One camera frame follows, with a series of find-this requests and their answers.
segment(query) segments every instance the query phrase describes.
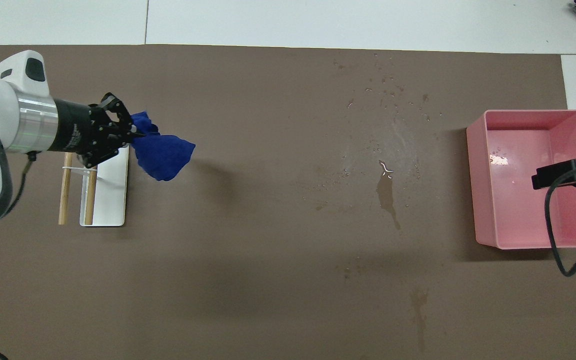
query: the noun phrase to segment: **wooden stick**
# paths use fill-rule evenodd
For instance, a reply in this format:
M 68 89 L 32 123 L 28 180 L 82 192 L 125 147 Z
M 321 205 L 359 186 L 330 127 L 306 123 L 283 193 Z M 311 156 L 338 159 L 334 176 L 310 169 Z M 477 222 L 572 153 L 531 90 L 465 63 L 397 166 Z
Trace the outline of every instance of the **wooden stick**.
M 63 166 L 73 166 L 73 153 L 66 152 L 63 155 Z M 59 199 L 59 225 L 66 225 L 68 219 L 68 195 L 71 188 L 71 169 L 63 169 L 61 176 L 61 198 Z
M 84 225 L 92 225 L 92 217 L 95 212 L 95 191 L 97 189 L 97 167 L 90 169 L 88 186 L 86 191 L 86 212 L 84 213 Z

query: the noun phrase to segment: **brown table surface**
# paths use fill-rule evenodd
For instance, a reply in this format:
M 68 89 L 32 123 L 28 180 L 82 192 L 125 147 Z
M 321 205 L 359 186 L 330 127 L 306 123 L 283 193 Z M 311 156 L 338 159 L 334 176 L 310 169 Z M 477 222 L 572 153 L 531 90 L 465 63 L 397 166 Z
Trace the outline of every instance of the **brown table surface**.
M 487 109 L 566 109 L 558 55 L 60 45 L 0 61 L 28 48 L 55 98 L 111 91 L 197 148 L 170 182 L 131 153 L 119 228 L 79 226 L 75 176 L 58 226 L 63 155 L 39 155 L 0 220 L 10 359 L 576 359 L 576 276 L 548 250 L 476 243 L 466 144 Z M 9 161 L 17 186 L 25 157 Z

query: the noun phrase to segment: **blue towel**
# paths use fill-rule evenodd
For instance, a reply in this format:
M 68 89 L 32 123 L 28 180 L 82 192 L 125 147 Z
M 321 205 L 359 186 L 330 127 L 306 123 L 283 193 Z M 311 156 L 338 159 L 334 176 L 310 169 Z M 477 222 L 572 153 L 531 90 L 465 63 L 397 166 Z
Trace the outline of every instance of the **blue towel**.
M 165 182 L 177 176 L 190 161 L 195 144 L 175 135 L 162 135 L 146 111 L 132 115 L 137 129 L 146 134 L 132 141 L 137 164 L 151 177 Z

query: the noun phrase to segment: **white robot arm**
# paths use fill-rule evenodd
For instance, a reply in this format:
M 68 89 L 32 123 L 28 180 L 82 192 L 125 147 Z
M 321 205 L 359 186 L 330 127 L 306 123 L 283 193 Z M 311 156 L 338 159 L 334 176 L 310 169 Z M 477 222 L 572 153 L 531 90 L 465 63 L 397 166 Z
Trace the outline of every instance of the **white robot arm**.
M 128 110 L 111 93 L 99 105 L 52 98 L 41 54 L 26 50 L 10 56 L 0 62 L 0 218 L 13 193 L 6 151 L 77 153 L 90 168 L 139 136 Z

